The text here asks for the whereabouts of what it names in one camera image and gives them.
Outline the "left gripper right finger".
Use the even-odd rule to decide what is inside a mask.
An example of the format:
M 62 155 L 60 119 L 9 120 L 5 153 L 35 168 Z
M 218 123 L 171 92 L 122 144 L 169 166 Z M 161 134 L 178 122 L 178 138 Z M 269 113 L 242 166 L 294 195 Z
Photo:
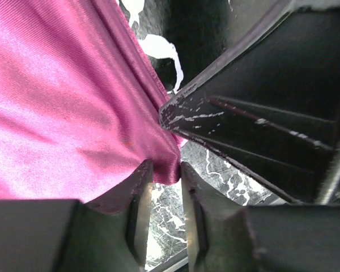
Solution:
M 340 205 L 242 206 L 181 163 L 190 271 L 340 271 Z

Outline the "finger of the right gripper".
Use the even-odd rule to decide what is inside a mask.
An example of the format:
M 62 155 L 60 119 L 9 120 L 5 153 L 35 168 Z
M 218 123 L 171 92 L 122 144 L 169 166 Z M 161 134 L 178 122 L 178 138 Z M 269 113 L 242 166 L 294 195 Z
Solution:
M 191 85 L 161 108 L 160 123 L 287 200 L 312 203 L 335 149 L 337 89 Z
M 172 100 L 173 121 L 340 121 L 340 1 L 278 1 Z

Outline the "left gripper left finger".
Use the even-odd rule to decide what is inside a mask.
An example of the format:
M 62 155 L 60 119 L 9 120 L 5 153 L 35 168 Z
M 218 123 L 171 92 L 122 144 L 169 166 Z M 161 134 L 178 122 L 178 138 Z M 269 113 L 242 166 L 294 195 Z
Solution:
M 143 271 L 153 164 L 88 203 L 0 200 L 0 271 Z

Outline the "purple satin napkin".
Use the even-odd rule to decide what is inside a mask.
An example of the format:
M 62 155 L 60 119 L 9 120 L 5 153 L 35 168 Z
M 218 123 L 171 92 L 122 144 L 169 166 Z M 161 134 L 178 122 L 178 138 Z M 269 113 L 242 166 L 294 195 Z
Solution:
M 167 100 L 115 1 L 0 1 L 0 199 L 88 202 L 146 159 L 178 182 Z

